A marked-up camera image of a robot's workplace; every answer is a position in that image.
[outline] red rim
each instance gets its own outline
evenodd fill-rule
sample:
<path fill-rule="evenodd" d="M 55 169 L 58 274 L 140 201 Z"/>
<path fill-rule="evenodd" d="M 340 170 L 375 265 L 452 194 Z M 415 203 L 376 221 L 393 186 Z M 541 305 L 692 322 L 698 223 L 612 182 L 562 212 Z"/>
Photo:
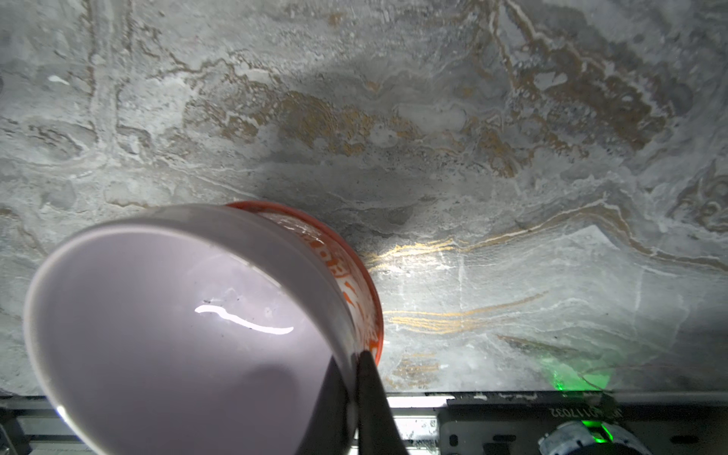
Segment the red rim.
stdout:
<path fill-rule="evenodd" d="M 381 302 L 379 301 L 379 294 L 377 294 L 376 292 L 376 288 L 374 287 L 374 281 L 372 281 L 371 276 L 369 275 L 369 271 L 366 269 L 366 267 L 364 267 L 364 263 L 362 262 L 361 258 L 359 258 L 359 255 L 356 254 L 354 249 L 349 246 L 347 241 L 344 240 L 340 235 L 338 235 L 332 228 L 326 226 L 324 223 L 318 221 L 316 218 L 312 217 L 308 213 L 301 212 L 300 210 L 288 207 L 287 205 L 278 204 L 277 202 L 239 201 L 227 204 L 227 206 L 232 208 L 239 208 L 240 210 L 245 210 L 251 213 L 262 212 L 264 210 L 270 209 L 284 213 L 286 215 L 295 216 L 296 218 L 310 224 L 311 226 L 319 229 L 321 232 L 331 237 L 334 242 L 338 243 L 344 249 L 344 251 L 347 252 L 347 254 L 354 261 L 354 264 L 359 267 L 362 276 L 364 276 L 364 280 L 366 281 L 367 287 L 369 287 L 369 292 L 371 293 L 371 298 L 374 302 L 374 307 L 376 308 L 376 319 L 379 327 L 381 328 L 379 333 L 377 333 L 377 335 L 379 335 L 379 342 L 376 347 L 376 359 L 374 360 L 374 362 L 378 365 L 379 358 L 381 357 L 381 349 L 384 346 L 384 315 L 381 312 Z"/>

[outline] orange-rimmed bowl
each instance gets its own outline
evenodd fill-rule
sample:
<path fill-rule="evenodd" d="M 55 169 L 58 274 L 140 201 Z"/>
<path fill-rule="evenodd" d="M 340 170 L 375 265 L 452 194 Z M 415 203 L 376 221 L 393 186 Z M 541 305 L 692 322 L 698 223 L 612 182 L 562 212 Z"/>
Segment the orange-rimmed bowl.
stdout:
<path fill-rule="evenodd" d="M 361 349 L 371 351 L 375 362 L 379 364 L 384 344 L 381 302 L 369 272 L 353 248 L 332 228 L 286 205 L 240 201 L 228 206 L 263 216 L 293 232 L 321 258 L 344 295 Z"/>

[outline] gray marble countertop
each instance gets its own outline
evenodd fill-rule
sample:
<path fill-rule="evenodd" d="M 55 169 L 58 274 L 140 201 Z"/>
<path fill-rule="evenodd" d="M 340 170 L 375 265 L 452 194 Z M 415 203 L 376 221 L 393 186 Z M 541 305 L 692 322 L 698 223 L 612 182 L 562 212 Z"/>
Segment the gray marble countertop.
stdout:
<path fill-rule="evenodd" d="M 392 392 L 724 389 L 718 1 L 0 0 L 0 387 L 28 281 L 145 207 L 360 252 Z"/>

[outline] marble surface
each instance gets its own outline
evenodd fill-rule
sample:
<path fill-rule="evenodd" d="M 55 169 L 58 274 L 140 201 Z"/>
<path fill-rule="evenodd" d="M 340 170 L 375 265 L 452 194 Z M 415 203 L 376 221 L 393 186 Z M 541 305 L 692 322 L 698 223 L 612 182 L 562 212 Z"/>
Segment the marble surface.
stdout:
<path fill-rule="evenodd" d="M 718 0 L 0 0 L 0 387 L 34 269 L 145 207 L 344 235 L 389 391 L 728 383 Z"/>

